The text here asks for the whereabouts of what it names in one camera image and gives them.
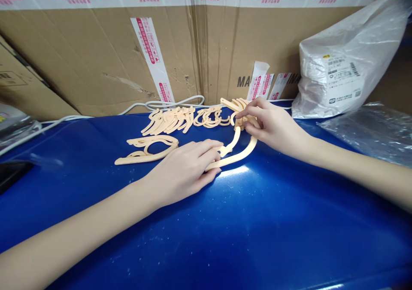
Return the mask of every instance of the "cardboard box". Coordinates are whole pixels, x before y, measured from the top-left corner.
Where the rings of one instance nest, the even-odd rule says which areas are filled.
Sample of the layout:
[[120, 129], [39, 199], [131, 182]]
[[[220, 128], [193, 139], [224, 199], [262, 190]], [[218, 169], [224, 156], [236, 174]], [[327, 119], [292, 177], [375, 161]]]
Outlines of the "cardboard box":
[[[299, 42], [372, 1], [0, 0], [0, 32], [81, 114], [104, 116], [193, 95], [293, 98]], [[254, 78], [256, 61], [268, 69]]]
[[79, 113], [48, 88], [34, 70], [0, 37], [0, 102], [46, 121]]

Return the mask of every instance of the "blue table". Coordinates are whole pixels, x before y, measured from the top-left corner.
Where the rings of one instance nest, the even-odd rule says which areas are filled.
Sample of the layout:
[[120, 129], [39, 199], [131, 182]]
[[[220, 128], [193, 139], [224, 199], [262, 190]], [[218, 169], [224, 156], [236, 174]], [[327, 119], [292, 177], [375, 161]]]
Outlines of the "blue table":
[[[67, 122], [6, 155], [2, 161], [36, 166], [0, 196], [0, 252], [148, 173], [157, 162], [114, 165], [135, 150], [126, 140], [148, 122], [147, 114]], [[349, 148], [314, 120], [299, 124]], [[227, 144], [233, 128], [171, 135], [180, 145]], [[243, 132], [233, 153], [249, 138]], [[49, 289], [379, 289], [411, 281], [412, 217], [384, 199], [261, 142], [222, 170], [199, 194], [114, 237]]]

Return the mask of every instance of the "right hand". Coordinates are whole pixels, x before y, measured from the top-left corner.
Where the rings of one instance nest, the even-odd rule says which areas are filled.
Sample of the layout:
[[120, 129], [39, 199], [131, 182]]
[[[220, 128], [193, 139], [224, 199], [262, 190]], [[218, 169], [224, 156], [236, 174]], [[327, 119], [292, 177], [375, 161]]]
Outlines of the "right hand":
[[246, 131], [273, 149], [302, 160], [309, 154], [313, 137], [304, 131], [286, 110], [258, 97], [236, 115], [240, 119], [246, 115], [257, 118], [261, 129], [250, 122], [244, 122]]

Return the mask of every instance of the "beige plastic hanger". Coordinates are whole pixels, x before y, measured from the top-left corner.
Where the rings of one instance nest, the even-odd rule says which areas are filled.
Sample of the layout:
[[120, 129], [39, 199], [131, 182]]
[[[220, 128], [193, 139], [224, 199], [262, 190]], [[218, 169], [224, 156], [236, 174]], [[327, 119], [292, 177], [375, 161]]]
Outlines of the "beige plastic hanger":
[[[136, 151], [129, 154], [126, 158], [119, 158], [115, 161], [115, 165], [131, 164], [131, 163], [141, 163], [141, 162], [150, 162], [162, 159], [170, 154], [174, 149], [179, 146], [179, 141], [169, 135], [155, 135], [150, 137], [140, 137], [136, 139], [127, 140], [130, 145], [135, 147], [144, 147], [144, 150]], [[156, 142], [162, 142], [170, 147], [161, 153], [150, 154], [148, 148], [150, 145]]]
[[[259, 126], [259, 123], [256, 120], [256, 118], [252, 117], [250, 115], [247, 115], [243, 119], [236, 119], [236, 122], [233, 121], [236, 112], [240, 112], [240, 111], [242, 111], [242, 109], [244, 109], [244, 107], [246, 107], [247, 103], [245, 102], [245, 100], [240, 100], [239, 101], [239, 99], [238, 99], [236, 103], [232, 103], [232, 102], [229, 102], [228, 100], [225, 100], [224, 98], [221, 98], [220, 103], [222, 103], [223, 105], [226, 105], [228, 108], [235, 111], [235, 113], [232, 114], [231, 117], [230, 117], [231, 124], [235, 125], [235, 135], [233, 137], [233, 141], [227, 147], [222, 146], [222, 147], [219, 147], [217, 149], [218, 151], [221, 152], [221, 155], [222, 154], [226, 155], [228, 153], [228, 149], [232, 150], [232, 148], [237, 143], [237, 141], [239, 139], [239, 136], [240, 136], [240, 129], [241, 129], [241, 126], [243, 124], [243, 121], [247, 120], [247, 121], [251, 122], [256, 128], [260, 129], [261, 127]], [[258, 140], [254, 136], [251, 136], [249, 144], [247, 145], [247, 147], [242, 152], [238, 153], [237, 155], [230, 156], [230, 157], [221, 159], [219, 161], [212, 162], [206, 168], [206, 172], [213, 169], [213, 168], [220, 168], [224, 165], [228, 165], [230, 163], [234, 163], [234, 162], [237, 162], [239, 160], [242, 160], [242, 159], [246, 158], [253, 151], [253, 149], [256, 147], [257, 142], [258, 142]]]

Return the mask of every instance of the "barcode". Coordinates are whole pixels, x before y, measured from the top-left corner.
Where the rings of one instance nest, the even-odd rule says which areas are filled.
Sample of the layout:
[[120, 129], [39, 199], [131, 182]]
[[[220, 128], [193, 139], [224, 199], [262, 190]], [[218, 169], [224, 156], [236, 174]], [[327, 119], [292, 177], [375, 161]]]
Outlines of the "barcode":
[[351, 65], [351, 69], [353, 71], [353, 74], [355, 74], [356, 76], [360, 76], [359, 73], [357, 72], [356, 67], [353, 64], [353, 62], [350, 62], [350, 65]]
[[338, 59], [338, 60], [330, 61], [330, 62], [328, 62], [327, 64], [328, 64], [328, 65], [333, 65], [333, 64], [340, 63], [340, 62], [342, 62], [342, 61], [345, 61], [345, 60], [344, 60], [344, 59]]

